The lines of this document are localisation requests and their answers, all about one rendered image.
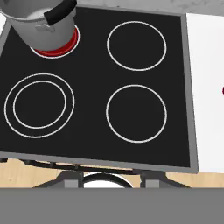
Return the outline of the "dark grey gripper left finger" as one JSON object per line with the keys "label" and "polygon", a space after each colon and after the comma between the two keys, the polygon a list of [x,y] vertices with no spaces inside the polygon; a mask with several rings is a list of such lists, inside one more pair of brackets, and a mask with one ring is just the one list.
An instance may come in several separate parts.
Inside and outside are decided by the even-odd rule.
{"label": "dark grey gripper left finger", "polygon": [[63,171],[56,179],[37,185],[37,188],[83,188],[82,171]]}

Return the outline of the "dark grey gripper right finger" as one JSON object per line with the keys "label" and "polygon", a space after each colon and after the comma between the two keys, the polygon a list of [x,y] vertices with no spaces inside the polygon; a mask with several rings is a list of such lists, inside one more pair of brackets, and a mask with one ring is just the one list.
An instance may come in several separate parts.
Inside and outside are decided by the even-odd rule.
{"label": "dark grey gripper right finger", "polygon": [[144,171],[140,178],[141,188],[187,188],[187,185],[168,179],[164,171]]}

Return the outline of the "white round thing black rim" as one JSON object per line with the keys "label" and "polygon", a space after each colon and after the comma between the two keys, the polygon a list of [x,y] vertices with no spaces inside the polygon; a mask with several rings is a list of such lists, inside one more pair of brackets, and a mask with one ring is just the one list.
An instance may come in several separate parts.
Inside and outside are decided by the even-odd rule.
{"label": "white round thing black rim", "polygon": [[85,188],[132,188],[132,184],[120,175],[90,173],[83,178]]}

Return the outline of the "black hob with grey frame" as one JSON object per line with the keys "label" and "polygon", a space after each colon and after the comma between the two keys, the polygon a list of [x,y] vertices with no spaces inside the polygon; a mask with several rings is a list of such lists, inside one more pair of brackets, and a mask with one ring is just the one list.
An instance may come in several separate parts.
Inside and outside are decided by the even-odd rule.
{"label": "black hob with grey frame", "polygon": [[0,158],[199,169],[186,16],[80,7],[67,56],[0,36]]}

